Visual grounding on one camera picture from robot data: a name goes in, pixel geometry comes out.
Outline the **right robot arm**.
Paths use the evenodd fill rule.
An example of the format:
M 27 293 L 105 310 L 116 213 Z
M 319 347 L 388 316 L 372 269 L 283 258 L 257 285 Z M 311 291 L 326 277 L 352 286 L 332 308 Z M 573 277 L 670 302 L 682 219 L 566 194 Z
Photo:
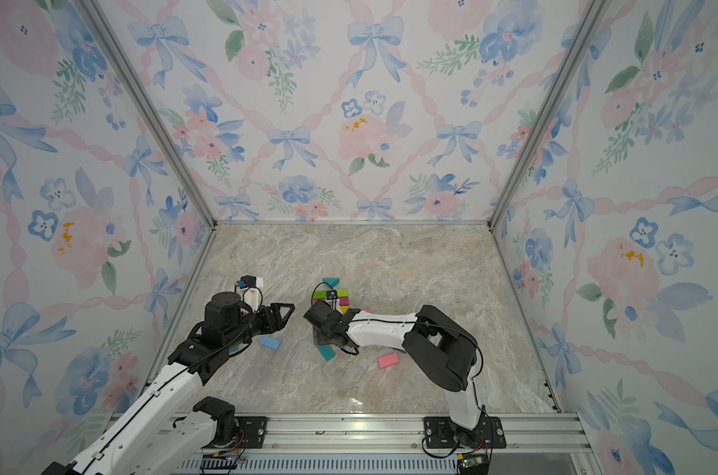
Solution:
M 485 412 L 475 384 L 483 356 L 476 338 L 438 308 L 424 305 L 415 313 L 391 316 L 358 309 L 341 313 L 316 301 L 305 320 L 319 346 L 336 346 L 352 355 L 364 346 L 404 351 L 444 390 L 449 425 L 459 443 L 473 448 L 485 444 Z

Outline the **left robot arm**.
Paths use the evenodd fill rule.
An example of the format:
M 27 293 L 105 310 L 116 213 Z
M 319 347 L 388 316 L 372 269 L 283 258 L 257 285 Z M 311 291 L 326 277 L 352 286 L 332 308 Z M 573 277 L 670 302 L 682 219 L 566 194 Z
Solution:
M 45 473 L 170 474 L 204 447 L 220 451 L 243 447 L 246 434 L 234 405 L 215 397 L 196 403 L 167 435 L 160 432 L 232 359 L 234 346 L 283 330 L 295 309 L 288 303 L 250 304 L 237 292 L 212 296 L 204 318 L 115 425 L 70 462 L 50 463 Z

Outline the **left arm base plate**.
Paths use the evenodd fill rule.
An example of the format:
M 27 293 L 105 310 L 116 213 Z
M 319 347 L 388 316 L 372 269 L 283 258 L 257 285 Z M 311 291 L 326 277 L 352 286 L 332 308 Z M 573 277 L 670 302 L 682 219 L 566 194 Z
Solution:
M 266 435 L 266 417 L 222 417 L 197 412 L 174 423 L 181 443 L 200 449 L 261 448 Z

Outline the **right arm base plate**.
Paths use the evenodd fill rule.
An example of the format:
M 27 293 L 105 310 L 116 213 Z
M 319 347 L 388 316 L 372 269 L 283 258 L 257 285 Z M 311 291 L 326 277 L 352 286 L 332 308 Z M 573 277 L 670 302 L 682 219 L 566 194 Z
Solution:
M 431 449 L 449 449 L 455 445 L 467 449 L 507 447 L 501 420 L 485 414 L 481 414 L 473 429 L 457 426 L 449 417 L 426 417 L 423 434 L 426 447 Z

